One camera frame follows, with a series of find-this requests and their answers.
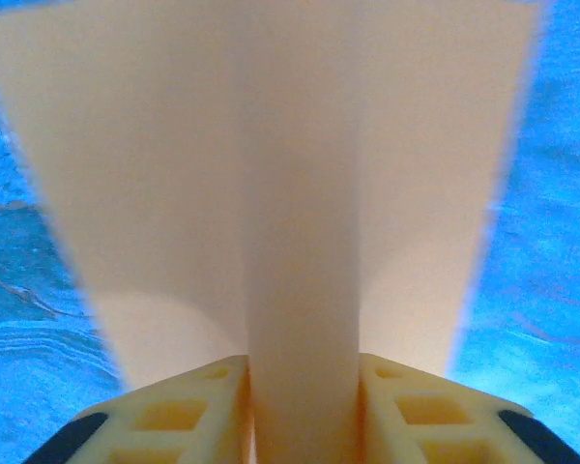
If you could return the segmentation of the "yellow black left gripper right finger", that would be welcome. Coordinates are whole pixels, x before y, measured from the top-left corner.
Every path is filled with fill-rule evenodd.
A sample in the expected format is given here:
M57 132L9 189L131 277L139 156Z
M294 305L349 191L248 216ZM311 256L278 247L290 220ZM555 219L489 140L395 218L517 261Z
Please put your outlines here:
M580 464L526 408L363 353L361 464Z

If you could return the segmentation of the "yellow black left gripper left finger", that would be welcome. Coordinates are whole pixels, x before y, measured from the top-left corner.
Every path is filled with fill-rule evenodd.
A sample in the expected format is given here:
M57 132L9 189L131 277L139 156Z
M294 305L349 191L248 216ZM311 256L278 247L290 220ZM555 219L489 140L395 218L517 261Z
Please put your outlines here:
M23 464L249 464L245 356L231 356L96 404Z

